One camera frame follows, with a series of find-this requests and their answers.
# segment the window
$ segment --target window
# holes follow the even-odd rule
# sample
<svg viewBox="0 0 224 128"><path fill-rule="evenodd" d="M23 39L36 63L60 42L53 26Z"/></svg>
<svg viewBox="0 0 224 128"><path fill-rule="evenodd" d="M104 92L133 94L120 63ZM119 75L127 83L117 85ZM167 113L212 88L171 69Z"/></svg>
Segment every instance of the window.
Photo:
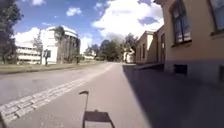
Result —
<svg viewBox="0 0 224 128"><path fill-rule="evenodd" d="M161 35L161 44L162 44L162 48L165 48L165 33Z"/></svg>
<svg viewBox="0 0 224 128"><path fill-rule="evenodd" d="M145 44L142 45L142 58L144 59L145 58Z"/></svg>
<svg viewBox="0 0 224 128"><path fill-rule="evenodd" d="M142 48L141 48L141 45L140 45L140 48L139 48L139 53L140 53L140 60L142 59Z"/></svg>
<svg viewBox="0 0 224 128"><path fill-rule="evenodd" d="M224 82L224 66L219 67L219 81Z"/></svg>
<svg viewBox="0 0 224 128"><path fill-rule="evenodd" d="M182 0L177 0L172 8L175 44L191 41L190 26Z"/></svg>
<svg viewBox="0 0 224 128"><path fill-rule="evenodd" d="M187 75L187 65L174 65L174 72L177 74Z"/></svg>
<svg viewBox="0 0 224 128"><path fill-rule="evenodd" d="M215 31L224 30L224 0L209 0L215 22Z"/></svg>

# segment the white building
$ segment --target white building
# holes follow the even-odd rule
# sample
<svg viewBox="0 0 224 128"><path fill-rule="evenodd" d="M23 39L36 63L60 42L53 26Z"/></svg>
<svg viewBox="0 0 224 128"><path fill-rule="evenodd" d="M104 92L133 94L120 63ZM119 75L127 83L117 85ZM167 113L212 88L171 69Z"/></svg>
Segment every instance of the white building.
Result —
<svg viewBox="0 0 224 128"><path fill-rule="evenodd" d="M65 42L64 42L64 50L65 55L64 59L69 61L69 57L73 54L72 49L74 47L78 47L78 53L80 50L80 40L77 37L77 34L74 30L67 28L66 26L62 26L65 31ZM49 27L42 33L42 42L43 42L43 53L48 50L50 52L50 56L47 59L48 64L57 64L57 60L59 60L60 56L58 56L58 41L54 37L54 29L56 27ZM40 53L37 52L36 48L33 46L33 40L28 42L16 42L17 53L18 53L18 63L29 63L29 64L39 64L40 63ZM42 57L42 64L45 64L45 58Z"/></svg>
<svg viewBox="0 0 224 128"><path fill-rule="evenodd" d="M39 64L40 52L33 46L32 42L16 43L18 64Z"/></svg>
<svg viewBox="0 0 224 128"><path fill-rule="evenodd" d="M64 28L65 31L65 37L68 39L65 43L65 57L69 56L70 54L70 49L71 47L74 45L71 44L72 40L78 39L77 37L77 33L66 27L66 26L62 26ZM58 46L57 43L58 41L55 39L54 37L54 29L56 27L49 27L46 29L45 34L44 34L44 40L43 40L43 49L45 50L49 50L50 51L50 57L47 59L48 64L56 64L57 60L58 60ZM42 58L42 64L45 64L45 58Z"/></svg>

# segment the yellow building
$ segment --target yellow building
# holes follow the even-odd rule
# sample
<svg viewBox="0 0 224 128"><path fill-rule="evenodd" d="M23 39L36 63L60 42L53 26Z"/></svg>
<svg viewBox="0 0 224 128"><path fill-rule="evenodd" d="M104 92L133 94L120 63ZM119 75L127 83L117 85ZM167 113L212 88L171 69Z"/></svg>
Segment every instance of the yellow building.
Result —
<svg viewBox="0 0 224 128"><path fill-rule="evenodd" d="M224 81L224 0L155 0L165 21L165 70Z"/></svg>
<svg viewBox="0 0 224 128"><path fill-rule="evenodd" d="M161 27L157 32L145 31L138 40L136 47L136 63L164 63L165 45L164 29Z"/></svg>

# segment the white cloud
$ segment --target white cloud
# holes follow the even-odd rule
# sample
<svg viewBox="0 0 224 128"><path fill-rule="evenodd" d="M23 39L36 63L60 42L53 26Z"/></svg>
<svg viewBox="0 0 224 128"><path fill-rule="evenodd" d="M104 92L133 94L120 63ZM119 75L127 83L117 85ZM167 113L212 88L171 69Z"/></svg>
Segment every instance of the white cloud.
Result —
<svg viewBox="0 0 224 128"><path fill-rule="evenodd" d="M45 0L21 0L22 2L31 1L33 6L40 6L44 3L46 3Z"/></svg>
<svg viewBox="0 0 224 128"><path fill-rule="evenodd" d="M75 14L80 15L82 14L82 11L80 8L74 8L74 7L70 7L68 9L68 11L66 12L67 16L74 16Z"/></svg>
<svg viewBox="0 0 224 128"><path fill-rule="evenodd" d="M86 49L88 48L88 46L91 45L93 39L91 37L82 37L81 38L81 47L80 47L80 53L83 54Z"/></svg>
<svg viewBox="0 0 224 128"><path fill-rule="evenodd" d="M45 25L45 26L51 26L52 25L51 23L46 23L46 22L42 22L41 24Z"/></svg>
<svg viewBox="0 0 224 128"><path fill-rule="evenodd" d="M38 33L40 32L40 29L33 27L28 32L22 32L17 33L14 35L16 42L24 43L24 42L32 42L34 38L37 38ZM45 30L41 30L41 38L43 39Z"/></svg>
<svg viewBox="0 0 224 128"><path fill-rule="evenodd" d="M33 0L33 2L32 2L33 5L41 5L44 3L45 3L45 0Z"/></svg>
<svg viewBox="0 0 224 128"><path fill-rule="evenodd" d="M103 3L97 2L96 5L94 6L94 9L98 10L98 9L100 9L102 7L103 7Z"/></svg>
<svg viewBox="0 0 224 128"><path fill-rule="evenodd" d="M139 3L139 0L107 1L108 8L105 10L105 13L100 20L93 22L92 25L98 28L104 37L109 33L125 36L130 32L140 36L145 30L158 29L162 23L142 25L139 22L139 20L143 20L146 17L162 21L162 9L152 1L151 5Z"/></svg>
<svg viewBox="0 0 224 128"><path fill-rule="evenodd" d="M163 19L160 19L157 22L154 22L152 24L144 24L143 26L144 26L144 28L146 28L146 30L156 31L163 24L164 24L164 20Z"/></svg>

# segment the asphalt road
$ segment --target asphalt road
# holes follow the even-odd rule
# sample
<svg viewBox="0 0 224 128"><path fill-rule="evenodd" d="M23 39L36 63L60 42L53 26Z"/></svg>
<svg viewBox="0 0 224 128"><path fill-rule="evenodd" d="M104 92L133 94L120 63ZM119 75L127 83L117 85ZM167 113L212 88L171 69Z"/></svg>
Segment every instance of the asphalt road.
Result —
<svg viewBox="0 0 224 128"><path fill-rule="evenodd" d="M106 65L100 64L74 70L0 75L0 105L79 79L102 70Z"/></svg>
<svg viewBox="0 0 224 128"><path fill-rule="evenodd" d="M135 70L132 65L110 63L101 69L109 65L105 73L12 121L9 127L224 127L222 87L151 69ZM82 91L89 95L80 95Z"/></svg>

